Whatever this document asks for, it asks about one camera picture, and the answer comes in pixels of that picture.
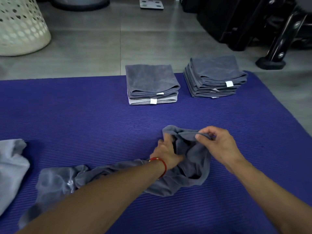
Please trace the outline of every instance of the laundry basket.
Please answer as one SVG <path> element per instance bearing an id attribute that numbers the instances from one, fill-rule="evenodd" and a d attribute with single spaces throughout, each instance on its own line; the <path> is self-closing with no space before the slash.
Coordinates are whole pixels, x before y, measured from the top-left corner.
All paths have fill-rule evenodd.
<path id="1" fill-rule="evenodd" d="M 17 56 L 45 47 L 51 35 L 36 0 L 0 0 L 0 55 Z"/>

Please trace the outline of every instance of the black foot pad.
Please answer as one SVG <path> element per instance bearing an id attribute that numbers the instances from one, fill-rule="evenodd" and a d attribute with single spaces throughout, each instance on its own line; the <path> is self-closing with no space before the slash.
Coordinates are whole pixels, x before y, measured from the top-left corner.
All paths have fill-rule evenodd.
<path id="1" fill-rule="evenodd" d="M 265 57 L 260 57 L 255 64 L 257 67 L 264 69 L 264 70 L 281 70 L 284 68 L 286 65 L 286 62 L 281 61 L 281 62 L 273 62 L 269 61 Z"/>

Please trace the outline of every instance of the towel label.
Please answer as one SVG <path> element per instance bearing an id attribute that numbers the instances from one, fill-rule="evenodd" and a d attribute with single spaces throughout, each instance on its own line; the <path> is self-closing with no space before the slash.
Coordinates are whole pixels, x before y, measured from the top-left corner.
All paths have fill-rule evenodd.
<path id="1" fill-rule="evenodd" d="M 230 81 L 226 81 L 225 82 L 227 84 L 227 87 L 232 87 L 234 86 L 233 82 L 230 80 Z"/>
<path id="2" fill-rule="evenodd" d="M 157 104 L 157 98 L 151 98 L 151 104 Z"/>

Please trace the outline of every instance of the gray exercise ball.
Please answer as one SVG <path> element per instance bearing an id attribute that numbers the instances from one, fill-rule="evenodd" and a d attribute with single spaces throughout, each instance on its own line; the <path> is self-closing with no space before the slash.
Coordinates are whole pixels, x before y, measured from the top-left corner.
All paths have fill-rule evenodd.
<path id="1" fill-rule="evenodd" d="M 51 3 L 66 11 L 93 11 L 107 7 L 110 0 L 51 0 Z"/>

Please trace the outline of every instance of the red bracelet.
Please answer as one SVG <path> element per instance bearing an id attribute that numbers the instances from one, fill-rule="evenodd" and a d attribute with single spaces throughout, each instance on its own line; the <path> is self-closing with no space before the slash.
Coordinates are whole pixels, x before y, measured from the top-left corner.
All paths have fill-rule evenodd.
<path id="1" fill-rule="evenodd" d="M 166 165 L 165 161 L 163 161 L 161 158 L 152 157 L 152 158 L 149 160 L 149 162 L 150 162 L 150 161 L 153 161 L 153 160 L 162 161 L 162 162 L 163 162 L 163 165 L 165 166 L 165 171 L 164 171 L 163 174 L 158 178 L 158 179 L 160 179 L 160 178 L 162 178 L 162 177 L 165 175 L 165 173 L 167 172 L 167 165 Z"/>

